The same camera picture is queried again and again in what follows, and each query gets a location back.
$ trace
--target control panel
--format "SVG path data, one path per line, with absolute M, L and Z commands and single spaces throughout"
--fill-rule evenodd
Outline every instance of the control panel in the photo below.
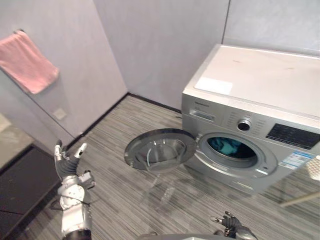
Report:
M 310 150 L 320 141 L 320 134 L 276 123 L 266 138 Z
M 254 137 L 264 138 L 271 129 L 271 126 L 267 126 L 266 121 L 265 116 L 228 107 L 222 126 Z

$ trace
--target gray wall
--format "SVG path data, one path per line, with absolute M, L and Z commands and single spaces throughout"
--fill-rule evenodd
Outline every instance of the gray wall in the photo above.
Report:
M 10 103 L 1 93 L 0 112 L 40 142 L 48 145 L 53 138 L 77 137 L 127 92 L 92 0 L 1 1 L 0 39 L 16 29 L 23 29 L 60 69 L 57 82 L 39 94 L 29 94 L 52 118 L 58 108 L 66 111 L 58 124 L 0 75 L 1 90 L 16 99 Z M 54 137 L 40 137 L 40 132 Z
M 232 0 L 223 43 L 320 56 L 320 1 Z
M 221 43 L 228 0 L 94 0 L 130 92 L 180 109 L 181 93 Z
M 215 44 L 228 0 L 94 0 L 132 93 L 181 108 Z M 231 0 L 224 44 L 319 55 L 319 0 Z

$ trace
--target light switch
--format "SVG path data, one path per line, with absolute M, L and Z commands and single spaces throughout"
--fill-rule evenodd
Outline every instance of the light switch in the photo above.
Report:
M 54 111 L 53 115 L 56 117 L 56 119 L 62 120 L 67 116 L 67 113 L 62 108 L 58 108 Z

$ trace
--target white sticker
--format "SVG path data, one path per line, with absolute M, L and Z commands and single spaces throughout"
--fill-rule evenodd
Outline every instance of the white sticker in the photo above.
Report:
M 311 154 L 301 151 L 295 151 L 285 160 L 280 162 L 279 165 L 288 169 L 295 170 L 313 158 L 314 156 Z
M 232 83 L 228 81 L 221 81 L 208 77 L 201 77 L 195 84 L 194 88 L 205 90 L 213 93 L 228 95 L 232 89 Z

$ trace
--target metal robot hand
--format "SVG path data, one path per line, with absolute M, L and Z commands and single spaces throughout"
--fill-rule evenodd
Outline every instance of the metal robot hand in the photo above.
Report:
M 87 144 L 82 144 L 72 157 L 69 157 L 65 147 L 61 147 L 62 142 L 58 140 L 54 147 L 54 163 L 61 180 L 58 195 L 63 209 L 63 240 L 91 240 L 91 197 L 88 189 L 93 188 L 96 182 L 89 170 L 80 176 L 77 175 L 79 160 Z
M 242 226 L 241 222 L 231 214 L 225 211 L 223 219 L 218 217 L 210 217 L 210 220 L 225 226 L 224 236 L 237 240 L 258 240 L 248 227 Z

